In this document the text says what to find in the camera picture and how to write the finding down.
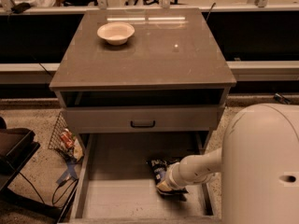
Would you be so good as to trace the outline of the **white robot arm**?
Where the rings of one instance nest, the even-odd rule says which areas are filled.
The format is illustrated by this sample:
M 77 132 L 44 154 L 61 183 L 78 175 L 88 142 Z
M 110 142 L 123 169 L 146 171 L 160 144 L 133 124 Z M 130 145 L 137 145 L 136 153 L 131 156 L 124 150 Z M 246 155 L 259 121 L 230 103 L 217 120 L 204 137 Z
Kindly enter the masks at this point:
M 161 192 L 221 174 L 221 224 L 299 224 L 299 106 L 251 105 L 228 124 L 222 146 L 166 169 Z

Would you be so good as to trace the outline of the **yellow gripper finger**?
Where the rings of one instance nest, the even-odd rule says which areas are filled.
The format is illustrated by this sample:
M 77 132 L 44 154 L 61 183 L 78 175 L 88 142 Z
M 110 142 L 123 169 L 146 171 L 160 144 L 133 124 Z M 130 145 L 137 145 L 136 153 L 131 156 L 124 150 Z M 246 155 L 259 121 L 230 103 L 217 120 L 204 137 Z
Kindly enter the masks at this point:
M 156 188 L 160 192 L 171 192 L 171 191 L 173 191 L 173 189 L 165 181 L 161 181 L 160 183 L 158 183 L 156 185 Z

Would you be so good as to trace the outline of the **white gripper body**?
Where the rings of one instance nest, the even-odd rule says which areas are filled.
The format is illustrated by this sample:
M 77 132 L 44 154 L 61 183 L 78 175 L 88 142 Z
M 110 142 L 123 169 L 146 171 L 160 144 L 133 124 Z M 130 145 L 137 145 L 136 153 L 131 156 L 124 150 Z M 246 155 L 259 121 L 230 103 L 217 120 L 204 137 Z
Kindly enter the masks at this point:
M 165 182 L 170 189 L 184 189 L 187 184 L 179 173 L 179 163 L 175 162 L 167 167 Z

